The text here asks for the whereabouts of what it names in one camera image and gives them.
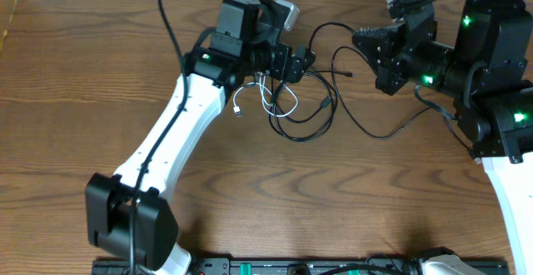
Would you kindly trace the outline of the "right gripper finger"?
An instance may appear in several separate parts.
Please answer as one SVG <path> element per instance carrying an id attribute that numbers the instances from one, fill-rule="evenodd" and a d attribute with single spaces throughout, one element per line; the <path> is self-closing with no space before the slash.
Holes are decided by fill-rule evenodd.
<path id="1" fill-rule="evenodd" d="M 403 61 L 383 61 L 377 64 L 376 88 L 389 96 L 396 94 L 406 85 Z"/>
<path id="2" fill-rule="evenodd" d="M 381 28 L 362 28 L 353 34 L 352 42 L 367 58 L 392 57 L 405 46 L 406 26 L 398 23 Z"/>

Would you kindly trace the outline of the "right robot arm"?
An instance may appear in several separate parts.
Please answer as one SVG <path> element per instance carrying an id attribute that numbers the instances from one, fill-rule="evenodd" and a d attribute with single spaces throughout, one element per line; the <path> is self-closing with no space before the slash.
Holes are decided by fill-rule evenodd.
<path id="1" fill-rule="evenodd" d="M 406 83 L 453 98 L 452 118 L 491 180 L 516 272 L 532 271 L 532 84 L 523 0 L 466 0 L 456 42 L 436 41 L 430 0 L 388 0 L 395 23 L 362 29 L 353 44 L 385 94 Z"/>

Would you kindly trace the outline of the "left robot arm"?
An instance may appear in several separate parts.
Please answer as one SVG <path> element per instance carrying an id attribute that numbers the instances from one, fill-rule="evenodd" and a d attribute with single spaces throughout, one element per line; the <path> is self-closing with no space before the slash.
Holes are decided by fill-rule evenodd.
<path id="1" fill-rule="evenodd" d="M 96 274 L 184 274 L 191 254 L 177 244 L 170 203 L 201 135 L 247 76 L 297 83 L 314 53 L 281 42 L 298 7 L 285 0 L 222 0 L 218 23 L 180 54 L 181 75 L 169 103 L 138 149 L 111 176 L 86 189 L 89 242 L 115 256 Z"/>

